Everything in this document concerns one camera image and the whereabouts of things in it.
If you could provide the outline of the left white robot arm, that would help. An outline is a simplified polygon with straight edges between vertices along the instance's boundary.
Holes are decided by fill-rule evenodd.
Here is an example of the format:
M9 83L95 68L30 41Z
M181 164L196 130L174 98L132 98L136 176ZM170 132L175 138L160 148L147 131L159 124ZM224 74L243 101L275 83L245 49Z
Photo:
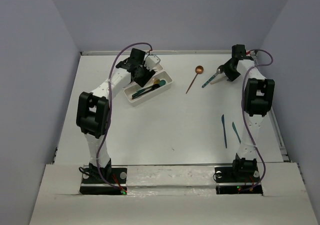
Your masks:
M111 125L113 99L127 85L134 82L145 86L156 73L146 61L149 52L132 48L129 57L118 61L117 55L108 78L91 92L82 92L78 98L76 125L87 141L90 161L84 173L104 183L110 179L112 162L106 137Z

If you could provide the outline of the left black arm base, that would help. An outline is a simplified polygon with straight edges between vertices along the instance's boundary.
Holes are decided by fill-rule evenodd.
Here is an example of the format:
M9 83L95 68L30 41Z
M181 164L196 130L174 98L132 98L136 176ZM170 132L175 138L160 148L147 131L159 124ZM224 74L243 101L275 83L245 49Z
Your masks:
M126 167L111 167L111 161L105 168L87 166L78 168L81 173L79 193L82 195L107 195L121 196L127 195L127 175Z

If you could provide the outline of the gold spoon teal handle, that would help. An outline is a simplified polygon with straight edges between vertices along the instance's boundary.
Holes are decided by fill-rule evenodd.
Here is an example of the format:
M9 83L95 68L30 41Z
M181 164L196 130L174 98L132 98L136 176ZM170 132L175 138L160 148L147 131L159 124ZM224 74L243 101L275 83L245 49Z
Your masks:
M160 80L159 80L159 79L155 79L155 80L153 81L153 84L152 84L152 85L150 85L150 86L148 86L148 87L145 87L145 88L142 88L142 89L140 89L140 90L136 91L132 96L136 96L136 95L138 95L138 94L140 94L140 93L144 92L145 90L152 88L152 86L153 86L153 85L158 84L159 82L160 82Z

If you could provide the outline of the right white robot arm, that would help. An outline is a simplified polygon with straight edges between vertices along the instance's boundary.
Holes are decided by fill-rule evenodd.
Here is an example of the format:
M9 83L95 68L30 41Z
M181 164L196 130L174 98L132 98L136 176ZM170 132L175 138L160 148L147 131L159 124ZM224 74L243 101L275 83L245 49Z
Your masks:
M258 67L243 44L231 47L231 58L222 66L222 71L231 82L243 76L241 112L244 124L232 166L222 172L224 183L250 181L258 170L257 157L262 157L257 147L258 135L262 121L272 107L275 81L263 76Z

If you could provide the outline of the black measuring spoon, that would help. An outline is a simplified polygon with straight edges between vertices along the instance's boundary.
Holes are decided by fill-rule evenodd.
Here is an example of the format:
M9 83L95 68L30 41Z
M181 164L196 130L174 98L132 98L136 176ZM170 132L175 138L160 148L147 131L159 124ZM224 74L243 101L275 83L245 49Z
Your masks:
M131 96L131 99L134 100L136 98L138 98L139 96L142 96L150 91L153 91L155 89L158 89L160 87L160 84L159 83L156 83L156 84L153 84L152 86L149 86L147 88L143 88L139 91L137 91L136 93L134 93L132 96Z

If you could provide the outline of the beige measuring spoon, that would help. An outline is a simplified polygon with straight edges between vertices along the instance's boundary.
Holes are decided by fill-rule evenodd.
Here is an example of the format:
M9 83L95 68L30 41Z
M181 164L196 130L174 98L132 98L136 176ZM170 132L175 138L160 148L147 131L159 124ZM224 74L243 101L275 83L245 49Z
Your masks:
M213 85L213 84L215 84L215 83L218 83L218 82L220 82L220 81L224 81L224 80L226 80L226 79L227 79L226 76L220 77L220 78L218 78L218 79L214 79L213 81L211 81L210 84Z

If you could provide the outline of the silver spoon teal handle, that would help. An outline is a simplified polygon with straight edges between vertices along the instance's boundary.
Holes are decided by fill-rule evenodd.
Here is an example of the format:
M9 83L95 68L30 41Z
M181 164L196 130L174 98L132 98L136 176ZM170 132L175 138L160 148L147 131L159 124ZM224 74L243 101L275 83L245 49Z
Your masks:
M219 79L221 77L225 77L223 65L220 65L214 75L212 75L201 87L205 88L210 82L213 80Z

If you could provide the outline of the teal plastic spoon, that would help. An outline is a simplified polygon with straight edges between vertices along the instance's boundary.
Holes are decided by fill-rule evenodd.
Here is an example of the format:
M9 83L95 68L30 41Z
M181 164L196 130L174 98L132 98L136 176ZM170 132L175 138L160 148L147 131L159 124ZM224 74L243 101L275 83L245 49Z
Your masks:
M164 79L157 79L153 85L151 86L152 89L157 89L157 88L160 88L162 86L164 86L167 82L164 80Z

